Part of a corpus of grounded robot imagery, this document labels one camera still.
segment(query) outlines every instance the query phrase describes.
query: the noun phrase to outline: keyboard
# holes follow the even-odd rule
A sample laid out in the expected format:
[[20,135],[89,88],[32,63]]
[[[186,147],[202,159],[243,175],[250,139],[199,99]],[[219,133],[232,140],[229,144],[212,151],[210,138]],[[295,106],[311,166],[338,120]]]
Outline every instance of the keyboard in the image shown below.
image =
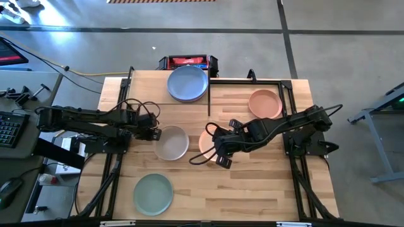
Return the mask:
[[0,147],[15,148],[29,118],[27,114],[0,111]]

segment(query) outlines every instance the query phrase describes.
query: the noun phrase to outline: plate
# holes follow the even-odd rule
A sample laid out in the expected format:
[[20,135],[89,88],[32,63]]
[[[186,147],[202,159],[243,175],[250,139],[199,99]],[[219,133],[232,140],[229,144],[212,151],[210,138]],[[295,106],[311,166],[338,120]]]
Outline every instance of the plate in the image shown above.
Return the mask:
[[[210,133],[215,133],[216,126],[212,125],[208,127],[208,131]],[[206,130],[203,130],[201,136],[199,137],[199,150],[201,153],[204,153],[205,151],[209,150],[211,147],[213,147],[215,144],[212,141],[212,136],[209,135]],[[207,152],[203,156],[208,159],[210,156],[212,156],[216,152],[216,149],[213,148],[211,151]],[[210,160],[216,162],[217,159],[217,154]]]
[[274,119],[282,111],[282,102],[277,94],[270,90],[258,90],[248,100],[250,111],[257,117]]
[[167,126],[162,129],[160,140],[155,142],[155,154],[166,161],[174,161],[187,152],[189,137],[177,126]]
[[167,80],[167,89],[176,100],[191,102],[203,96],[208,88],[208,75],[195,66],[174,70]]
[[144,176],[133,190],[133,202],[140,213],[156,216],[169,208],[174,192],[167,177],[152,173]]

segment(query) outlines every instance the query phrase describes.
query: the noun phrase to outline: white plate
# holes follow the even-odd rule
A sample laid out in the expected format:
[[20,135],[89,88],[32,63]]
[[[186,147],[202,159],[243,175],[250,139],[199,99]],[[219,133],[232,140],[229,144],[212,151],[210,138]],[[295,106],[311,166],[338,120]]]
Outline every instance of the white plate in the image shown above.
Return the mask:
[[167,126],[162,129],[160,140],[155,142],[155,154],[167,161],[174,161],[187,152],[189,138],[184,129],[177,126]]

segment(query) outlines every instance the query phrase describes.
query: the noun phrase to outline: green plate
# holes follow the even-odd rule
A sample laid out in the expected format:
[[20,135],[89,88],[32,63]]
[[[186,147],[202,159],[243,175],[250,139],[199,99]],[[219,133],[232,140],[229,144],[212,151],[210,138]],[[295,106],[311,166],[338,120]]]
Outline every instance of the green plate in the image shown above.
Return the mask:
[[170,206],[173,196],[169,179],[158,173],[144,176],[133,190],[134,206],[147,216],[163,213]]

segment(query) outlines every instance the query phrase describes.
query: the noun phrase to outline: computer mouse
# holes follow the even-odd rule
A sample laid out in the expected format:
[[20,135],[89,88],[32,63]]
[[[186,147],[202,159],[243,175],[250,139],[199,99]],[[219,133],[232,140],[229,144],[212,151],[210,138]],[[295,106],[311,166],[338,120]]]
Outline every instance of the computer mouse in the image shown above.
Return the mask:
[[11,178],[6,183],[4,183],[0,188],[0,210],[6,209],[23,184],[23,180],[20,178]]

